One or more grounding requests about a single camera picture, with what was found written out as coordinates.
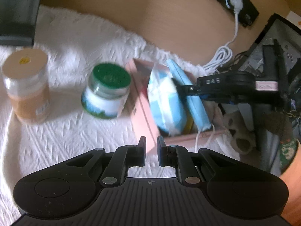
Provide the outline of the blue tissue pack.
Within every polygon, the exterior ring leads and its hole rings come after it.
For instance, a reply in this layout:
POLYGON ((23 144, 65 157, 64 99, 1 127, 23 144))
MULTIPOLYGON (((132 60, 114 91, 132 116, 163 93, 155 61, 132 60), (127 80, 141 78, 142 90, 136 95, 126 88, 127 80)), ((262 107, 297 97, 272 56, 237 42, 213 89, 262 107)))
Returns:
POLYGON ((158 63, 153 66, 147 86, 147 97, 157 127, 171 137, 182 134, 187 115, 167 67, 158 63))

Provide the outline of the black framed glass panel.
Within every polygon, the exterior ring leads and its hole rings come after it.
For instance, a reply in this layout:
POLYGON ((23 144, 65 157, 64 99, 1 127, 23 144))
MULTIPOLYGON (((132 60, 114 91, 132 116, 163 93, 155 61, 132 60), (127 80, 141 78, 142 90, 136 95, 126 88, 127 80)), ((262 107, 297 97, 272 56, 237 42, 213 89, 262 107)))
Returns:
POLYGON ((253 74, 258 90, 300 98, 300 29, 273 14, 233 70, 253 74))

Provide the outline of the pink open box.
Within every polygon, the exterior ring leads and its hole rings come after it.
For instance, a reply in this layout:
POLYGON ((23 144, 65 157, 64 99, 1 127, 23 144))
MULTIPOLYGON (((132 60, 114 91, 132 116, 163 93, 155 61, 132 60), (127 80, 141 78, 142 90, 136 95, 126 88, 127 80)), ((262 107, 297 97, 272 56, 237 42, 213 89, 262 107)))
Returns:
MULTIPOLYGON (((126 107, 130 113, 136 138, 146 137, 146 152, 148 154, 157 152, 157 137, 161 135, 151 114, 147 97, 147 85, 153 65, 152 62, 138 59, 130 59, 125 65, 126 70, 132 77, 126 107)), ((210 120, 213 121, 215 133, 212 133, 212 131, 202 132, 198 140, 201 146, 205 145, 210 136, 213 136, 213 139, 215 139, 226 132, 222 121, 222 113, 218 106, 208 103, 205 104, 205 109, 210 120)))

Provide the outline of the beige plush toy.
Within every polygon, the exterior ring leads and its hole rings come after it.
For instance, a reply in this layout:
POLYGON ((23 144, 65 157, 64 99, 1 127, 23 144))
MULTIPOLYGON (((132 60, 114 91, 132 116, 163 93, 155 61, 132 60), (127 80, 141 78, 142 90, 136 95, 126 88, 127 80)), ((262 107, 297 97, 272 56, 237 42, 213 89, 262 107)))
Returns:
POLYGON ((230 131, 231 147, 241 155, 249 154, 256 147, 255 136, 250 132, 239 111, 223 116, 223 125, 230 131))

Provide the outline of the green lid glass jar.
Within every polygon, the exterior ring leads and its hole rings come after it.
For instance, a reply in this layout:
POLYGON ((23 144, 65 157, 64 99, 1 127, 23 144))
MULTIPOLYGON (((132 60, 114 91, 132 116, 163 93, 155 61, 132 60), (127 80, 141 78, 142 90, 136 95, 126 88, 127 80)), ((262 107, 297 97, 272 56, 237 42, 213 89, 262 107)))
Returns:
POLYGON ((97 64, 81 96, 83 108, 97 118, 119 117, 130 93, 131 81, 123 67, 111 62, 97 64))

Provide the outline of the white textured cloth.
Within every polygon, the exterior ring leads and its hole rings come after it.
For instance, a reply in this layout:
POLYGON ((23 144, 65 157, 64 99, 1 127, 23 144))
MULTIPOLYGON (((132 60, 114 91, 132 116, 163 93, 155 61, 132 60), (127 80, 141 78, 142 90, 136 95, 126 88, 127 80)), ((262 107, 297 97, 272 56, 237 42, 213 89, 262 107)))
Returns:
POLYGON ((173 59, 193 76, 204 75, 201 66, 123 27, 68 9, 39 8, 35 47, 49 57, 50 115, 39 124, 22 124, 1 87, 1 225, 11 225, 20 216, 12 191, 23 176, 96 147, 113 152, 124 144, 137 143, 127 111, 117 119, 103 120, 83 110, 81 94, 93 66, 101 62, 125 65, 131 59, 158 63, 173 59))

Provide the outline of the beige lid glass jar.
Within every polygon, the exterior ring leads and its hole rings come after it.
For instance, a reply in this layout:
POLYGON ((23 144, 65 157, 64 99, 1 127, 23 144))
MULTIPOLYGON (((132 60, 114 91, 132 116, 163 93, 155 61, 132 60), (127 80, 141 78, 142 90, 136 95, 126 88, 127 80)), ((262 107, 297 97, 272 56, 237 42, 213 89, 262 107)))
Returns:
POLYGON ((17 118, 25 124, 44 121, 50 110, 48 55, 38 48, 13 52, 3 63, 4 85, 17 118))

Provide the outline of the black monitor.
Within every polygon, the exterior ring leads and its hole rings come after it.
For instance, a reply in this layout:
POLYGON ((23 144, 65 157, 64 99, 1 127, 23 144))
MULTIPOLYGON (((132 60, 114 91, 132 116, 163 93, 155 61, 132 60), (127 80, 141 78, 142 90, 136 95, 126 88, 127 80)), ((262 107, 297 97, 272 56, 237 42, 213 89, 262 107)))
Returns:
POLYGON ((1 45, 32 47, 40 0, 1 0, 1 45))

